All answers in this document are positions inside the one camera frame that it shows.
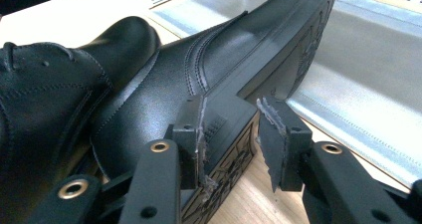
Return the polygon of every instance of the black leather shoe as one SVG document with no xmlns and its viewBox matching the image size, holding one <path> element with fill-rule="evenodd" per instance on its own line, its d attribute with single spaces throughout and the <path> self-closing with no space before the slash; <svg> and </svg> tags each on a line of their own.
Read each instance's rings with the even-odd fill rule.
<svg viewBox="0 0 422 224">
<path fill-rule="evenodd" d="M 0 223 L 19 223 L 86 150 L 76 145 L 102 100 L 159 46 L 142 19 L 125 18 L 90 44 L 0 50 Z"/>
<path fill-rule="evenodd" d="M 133 170 L 140 147 L 163 138 L 191 96 L 224 90 L 252 103 L 260 96 L 287 98 L 314 58 L 333 2 L 269 0 L 162 47 L 100 112 L 92 144 L 103 172 L 115 178 Z M 204 215 L 205 221 L 212 216 Z"/>
</svg>

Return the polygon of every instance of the shoe upper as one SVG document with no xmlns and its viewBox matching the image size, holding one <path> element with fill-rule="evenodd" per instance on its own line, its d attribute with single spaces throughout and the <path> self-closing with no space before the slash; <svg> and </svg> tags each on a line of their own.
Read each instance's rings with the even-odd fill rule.
<svg viewBox="0 0 422 224">
<path fill-rule="evenodd" d="M 140 147 L 163 138 L 191 96 L 224 86 L 244 99 L 285 99 L 308 70 L 332 3 L 269 0 L 159 49 L 94 123 L 91 142 L 103 172 L 115 178 L 133 170 Z"/>
<path fill-rule="evenodd" d="M 70 173 L 89 147 L 81 139 L 93 112 L 136 74 L 158 46 L 154 30 L 135 17 L 117 22 L 82 49 L 53 43 L 4 45 L 0 50 L 1 223 L 25 220 L 52 186 Z"/>
</svg>

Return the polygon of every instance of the metal grommet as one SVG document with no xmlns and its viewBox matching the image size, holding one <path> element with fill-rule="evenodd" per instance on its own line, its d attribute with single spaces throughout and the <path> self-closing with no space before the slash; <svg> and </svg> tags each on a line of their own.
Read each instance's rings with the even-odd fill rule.
<svg viewBox="0 0 422 224">
<path fill-rule="evenodd" d="M 151 146 L 151 151 L 153 152 L 163 152 L 166 151 L 170 147 L 170 144 L 167 142 L 156 142 Z"/>
<path fill-rule="evenodd" d="M 82 195 L 88 189 L 88 182 L 84 179 L 76 179 L 64 185 L 58 195 L 62 199 L 72 199 Z"/>
<path fill-rule="evenodd" d="M 321 146 L 322 150 L 331 153 L 331 154 L 341 154 L 342 153 L 342 149 L 334 144 L 324 144 L 323 146 Z"/>
</svg>

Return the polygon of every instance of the shoe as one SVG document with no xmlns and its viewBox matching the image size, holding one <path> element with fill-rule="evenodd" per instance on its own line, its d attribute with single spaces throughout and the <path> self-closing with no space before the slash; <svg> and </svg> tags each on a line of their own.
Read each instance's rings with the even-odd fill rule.
<svg viewBox="0 0 422 224">
<path fill-rule="evenodd" d="M 125 18 L 90 44 L 0 50 L 0 223 L 20 223 L 87 150 L 78 145 L 102 100 L 121 90 L 160 45 Z"/>
<path fill-rule="evenodd" d="M 286 99 L 314 58 L 333 2 L 269 0 L 250 14 L 159 49 L 126 88 L 104 105 L 94 123 L 91 142 L 103 173 L 113 179 L 134 170 L 141 146 L 163 138 L 180 106 L 192 96 L 239 97 L 253 104 L 261 96 Z M 208 145 L 218 148 L 220 144 Z M 223 156 L 208 157 L 208 175 L 212 177 Z M 243 158 L 236 166 L 248 161 L 249 157 Z M 183 222 L 211 218 L 233 186 L 232 175 L 227 176 L 216 177 L 219 187 L 211 193 L 217 193 L 216 197 L 206 202 L 196 201 L 201 190 L 192 191 L 188 201 L 182 193 Z M 220 189 L 225 186 L 228 191 Z"/>
</svg>

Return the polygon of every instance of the shoelace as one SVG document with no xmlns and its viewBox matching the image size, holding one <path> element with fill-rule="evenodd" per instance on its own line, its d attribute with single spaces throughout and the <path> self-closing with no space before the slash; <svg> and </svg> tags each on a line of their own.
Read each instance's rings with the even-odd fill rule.
<svg viewBox="0 0 422 224">
<path fill-rule="evenodd" d="M 62 45 L 59 45 L 56 43 L 40 43 L 40 45 L 48 45 L 48 46 L 59 48 L 61 51 L 65 52 L 68 55 L 69 60 L 71 60 L 72 62 L 75 61 L 74 54 L 72 53 L 72 51 Z M 16 67 L 13 64 L 13 49 L 15 47 L 16 45 L 11 42 L 7 42 L 3 46 L 4 61 L 3 61 L 3 66 L 1 66 L 1 68 L 3 68 L 3 70 L 5 70 L 6 72 L 10 72 L 13 69 L 16 69 Z"/>
</svg>

